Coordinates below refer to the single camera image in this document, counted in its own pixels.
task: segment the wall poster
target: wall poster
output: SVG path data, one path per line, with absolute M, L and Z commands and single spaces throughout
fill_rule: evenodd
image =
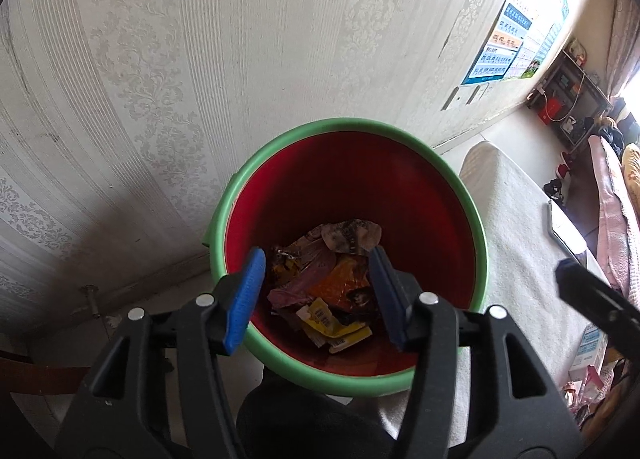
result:
M 568 14 L 567 0 L 506 0 L 462 85 L 532 77 Z

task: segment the black pants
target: black pants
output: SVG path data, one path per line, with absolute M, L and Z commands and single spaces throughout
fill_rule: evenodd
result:
M 236 426 L 249 459 L 383 459 L 394 444 L 380 425 L 266 367 Z

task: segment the wallpaper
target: wallpaper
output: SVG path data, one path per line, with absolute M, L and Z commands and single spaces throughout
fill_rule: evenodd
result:
M 205 270 L 226 183 L 294 126 L 436 146 L 520 103 L 535 80 L 441 110 L 503 1 L 5 0 L 0 330 L 88 317 L 85 284 L 111 309 Z

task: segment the white floor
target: white floor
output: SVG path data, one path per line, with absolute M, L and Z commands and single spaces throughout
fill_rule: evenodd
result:
M 478 142 L 488 140 L 507 153 L 540 187 L 554 178 L 560 162 L 561 143 L 548 126 L 545 126 L 531 110 L 525 107 L 491 125 L 480 134 L 448 150 L 442 157 L 459 172 L 466 153 Z M 150 313 L 178 309 L 198 293 L 210 291 L 209 275 L 201 275 L 161 294 L 140 302 Z M 127 308 L 120 312 L 126 315 Z M 30 354 L 35 363 L 58 366 L 89 366 L 107 343 L 104 328 L 98 320 L 91 320 L 78 327 L 60 331 L 30 344 Z M 219 364 L 226 394 L 233 417 L 244 397 L 255 388 L 262 378 L 262 364 L 244 347 L 232 357 L 220 358 Z M 16 399 L 28 415 L 33 426 L 52 443 L 57 428 L 55 418 L 61 421 L 71 403 L 71 396 L 30 396 Z

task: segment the bucket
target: bucket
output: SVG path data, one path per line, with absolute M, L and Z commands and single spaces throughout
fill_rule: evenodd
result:
M 288 245 L 318 224 L 352 218 L 382 227 L 393 266 L 421 288 L 476 311 L 484 296 L 486 243 L 458 176 L 428 146 L 388 124 L 315 121 L 262 147 L 232 177 L 204 243 L 214 283 L 238 271 L 252 246 Z M 264 365 L 325 394 L 376 396 L 411 386 L 417 355 L 400 353 L 384 324 L 331 355 L 271 314 L 260 293 L 244 344 Z

